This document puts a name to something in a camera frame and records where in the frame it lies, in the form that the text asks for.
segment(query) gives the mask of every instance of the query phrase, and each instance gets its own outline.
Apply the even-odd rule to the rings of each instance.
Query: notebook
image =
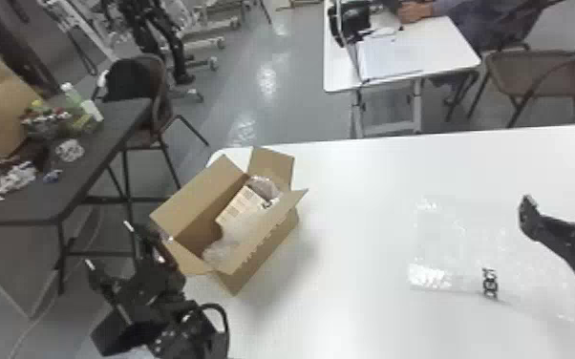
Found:
[[[418,47],[395,34],[365,37],[356,44],[356,62],[363,81],[421,73]]]

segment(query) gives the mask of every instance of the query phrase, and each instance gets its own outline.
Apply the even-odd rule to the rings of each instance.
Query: plastic bottle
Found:
[[[78,93],[78,91],[74,88],[74,86],[69,83],[63,83],[62,85],[60,85],[60,90],[62,90],[63,93],[65,93],[65,96],[69,99],[69,101],[71,102],[71,104],[75,107],[80,106],[80,103],[82,102],[82,96]]]

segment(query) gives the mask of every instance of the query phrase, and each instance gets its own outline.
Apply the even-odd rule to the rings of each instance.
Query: white table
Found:
[[[186,288],[227,310],[229,357],[575,358],[575,324],[407,282],[425,196],[491,203],[517,236],[526,193],[575,221],[575,126],[268,147],[295,156],[293,187],[309,188],[300,224],[237,297],[204,277]],[[212,160],[226,154],[245,169],[249,153]],[[543,262],[565,269],[547,250]]]
[[[422,62],[419,63],[421,72],[405,74],[371,81],[360,88],[361,81],[352,66],[350,57],[345,49],[340,48],[330,33],[330,22],[323,13],[323,88],[327,93],[352,92],[354,95],[351,105],[351,121],[358,137],[376,134],[414,130],[422,132],[421,113],[421,79],[439,75],[461,72],[473,69],[481,60],[463,38],[461,32],[455,27],[447,16],[423,19],[415,24],[405,25],[404,31],[398,32],[399,42],[416,43],[418,49],[415,54]],[[399,28],[399,20],[388,11],[372,15],[371,21],[374,29],[384,27]],[[412,121],[387,123],[372,127],[363,125],[363,112],[365,100],[362,90],[379,86],[393,86],[411,84],[412,88]]]

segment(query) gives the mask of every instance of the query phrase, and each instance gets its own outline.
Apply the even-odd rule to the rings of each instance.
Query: open cardboard box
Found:
[[[178,262],[179,271],[185,275],[213,272],[236,295],[299,221],[295,207],[308,190],[290,189],[293,165],[291,156],[254,148],[245,173],[221,156],[152,212],[150,218],[173,238],[164,244]],[[250,228],[249,238],[218,267],[212,267],[202,260],[202,252],[223,235],[216,217],[250,176],[270,178],[283,196]]]

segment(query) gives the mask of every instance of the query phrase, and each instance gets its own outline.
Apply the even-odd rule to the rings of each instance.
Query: box flap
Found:
[[[269,177],[281,191],[286,192],[292,185],[293,167],[294,157],[255,147],[249,159],[247,173],[250,176]]]
[[[308,190],[305,189],[284,193],[281,200],[267,210],[264,219],[259,222],[257,227],[250,231],[249,238],[242,242],[225,261],[219,264],[217,269],[226,274],[233,274],[241,264],[252,256],[271,230],[286,218],[289,210],[294,208],[307,192]]]
[[[149,217],[168,236],[176,238],[205,209],[245,174],[226,156],[221,156],[185,184]]]
[[[179,271],[182,274],[199,275],[214,270],[176,241],[163,241],[163,244],[176,260],[176,263],[179,265]]]

